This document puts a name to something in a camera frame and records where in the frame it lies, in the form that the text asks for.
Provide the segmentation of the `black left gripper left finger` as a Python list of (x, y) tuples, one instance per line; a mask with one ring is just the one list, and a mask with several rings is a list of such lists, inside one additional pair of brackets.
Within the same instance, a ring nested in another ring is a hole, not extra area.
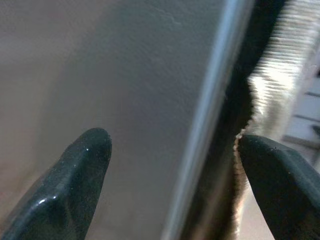
[(91, 128), (70, 144), (5, 219), (2, 240), (83, 240), (112, 156), (112, 139)]

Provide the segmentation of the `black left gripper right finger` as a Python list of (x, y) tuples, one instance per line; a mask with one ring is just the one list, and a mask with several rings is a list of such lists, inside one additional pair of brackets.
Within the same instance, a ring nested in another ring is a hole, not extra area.
[(262, 215), (276, 240), (320, 238), (320, 175), (294, 149), (244, 135), (238, 152)]

